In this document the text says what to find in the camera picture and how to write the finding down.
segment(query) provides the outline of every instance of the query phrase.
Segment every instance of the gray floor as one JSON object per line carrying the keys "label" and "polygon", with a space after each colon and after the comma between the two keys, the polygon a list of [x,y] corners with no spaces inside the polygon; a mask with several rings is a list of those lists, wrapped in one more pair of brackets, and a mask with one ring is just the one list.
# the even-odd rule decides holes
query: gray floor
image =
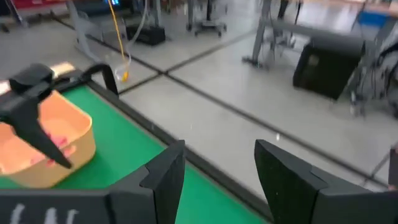
{"label": "gray floor", "polygon": [[[289,7],[292,12],[287,19],[294,18],[294,9],[294,6]],[[349,33],[355,12],[349,7],[306,4],[299,21]],[[156,47],[137,44],[131,49],[134,56],[166,71],[217,47],[212,54],[170,71],[172,77],[368,174],[397,141],[398,124],[388,114],[374,110],[369,111],[366,119],[354,118],[344,100],[332,103],[292,88],[298,53],[286,52],[269,71],[242,63],[242,56],[251,53],[254,42],[252,31],[258,22],[257,1],[229,1],[228,15],[223,18],[229,25],[228,32],[220,39],[212,34],[194,37],[187,33],[182,9],[163,18],[170,40]],[[6,78],[32,62],[50,65],[68,60],[84,69],[92,62],[73,47],[75,38],[73,30],[57,22],[0,34],[0,76]],[[112,36],[106,37],[108,43],[117,47],[114,40]],[[92,41],[90,45],[95,54],[113,68],[122,62],[117,52]],[[136,62],[131,64],[130,73],[127,83],[118,84],[120,90],[157,74]],[[185,139],[197,153],[260,197],[264,198],[264,194],[254,167],[255,139],[268,140],[355,184],[363,182],[363,177],[170,78],[147,82],[121,98],[174,136]],[[377,173],[384,182],[387,182],[387,175],[387,166]],[[372,183],[366,187],[383,190]]]}

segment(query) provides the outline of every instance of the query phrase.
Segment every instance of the green mat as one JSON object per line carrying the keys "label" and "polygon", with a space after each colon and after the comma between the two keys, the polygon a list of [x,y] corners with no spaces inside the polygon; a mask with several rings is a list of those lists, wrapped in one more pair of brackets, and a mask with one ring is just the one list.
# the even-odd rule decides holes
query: green mat
{"label": "green mat", "polygon": [[[97,152],[90,163],[55,188],[105,188],[163,150],[152,136],[128,121],[88,87],[77,88],[65,96],[93,118]],[[0,178],[0,187],[5,189],[19,186]],[[265,221],[187,165],[176,223],[255,224]]]}

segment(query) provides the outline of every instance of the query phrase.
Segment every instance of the metal frame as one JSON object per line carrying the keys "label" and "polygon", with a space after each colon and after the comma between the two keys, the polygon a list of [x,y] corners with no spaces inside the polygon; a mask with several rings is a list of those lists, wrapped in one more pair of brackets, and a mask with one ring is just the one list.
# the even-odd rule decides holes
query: metal frame
{"label": "metal frame", "polygon": [[[261,16],[259,19],[259,25],[257,28],[256,40],[254,42],[252,55],[251,57],[244,58],[245,62],[249,62],[257,67],[262,66],[258,58],[262,44],[264,43],[264,32],[266,27],[272,28],[272,35],[274,35],[275,30],[286,30],[289,32],[302,34],[310,37],[319,37],[321,39],[327,39],[334,42],[343,42],[346,43],[347,45],[352,45],[352,46],[358,44],[365,44],[366,55],[364,57],[363,62],[361,63],[361,66],[367,67],[374,60],[381,44],[390,34],[394,24],[396,23],[396,19],[391,19],[390,21],[388,21],[384,25],[384,27],[377,33],[377,36],[373,41],[373,40],[365,40],[360,37],[338,34],[336,32],[330,32],[328,30],[305,27],[297,24],[291,24],[288,22],[271,19],[270,11],[271,11],[271,0],[263,0]],[[274,54],[274,50],[275,50],[275,43],[274,40],[271,39],[271,48],[269,54]]]}
{"label": "metal frame", "polygon": [[[154,20],[155,20],[155,25],[156,26],[161,26],[161,16],[160,16],[160,0],[152,0],[153,6],[154,6]],[[91,50],[88,45],[88,38],[87,38],[87,29],[84,27],[81,17],[79,16],[79,13],[76,9],[75,4],[73,3],[72,0],[68,0],[66,2],[67,8],[70,13],[70,18],[73,23],[73,27],[75,28],[76,34],[77,34],[77,44],[76,48],[80,51],[82,51],[87,57],[92,59],[95,62],[101,62],[102,60],[97,57]]]}

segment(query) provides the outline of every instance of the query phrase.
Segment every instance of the black speaker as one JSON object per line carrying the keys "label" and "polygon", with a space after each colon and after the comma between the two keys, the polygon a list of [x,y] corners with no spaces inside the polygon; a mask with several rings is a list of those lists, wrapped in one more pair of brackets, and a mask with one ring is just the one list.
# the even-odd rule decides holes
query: black speaker
{"label": "black speaker", "polygon": [[347,45],[312,39],[300,56],[293,86],[337,100],[358,66],[363,52],[363,42]]}
{"label": "black speaker", "polygon": [[[126,26],[127,39],[131,40],[138,30],[138,25]],[[166,41],[163,27],[144,26],[138,35],[137,42],[155,46]]]}

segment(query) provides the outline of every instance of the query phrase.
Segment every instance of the wheeled base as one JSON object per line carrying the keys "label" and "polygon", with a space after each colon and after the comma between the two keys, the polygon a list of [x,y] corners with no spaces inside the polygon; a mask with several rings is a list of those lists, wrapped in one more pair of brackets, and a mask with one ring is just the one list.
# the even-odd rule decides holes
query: wheeled base
{"label": "wheeled base", "polygon": [[[195,24],[195,36],[202,32],[217,32],[218,37],[223,35],[223,32],[226,32],[227,26],[223,22],[216,22],[216,21],[203,21]],[[192,30],[192,25],[187,25],[187,30]]]}

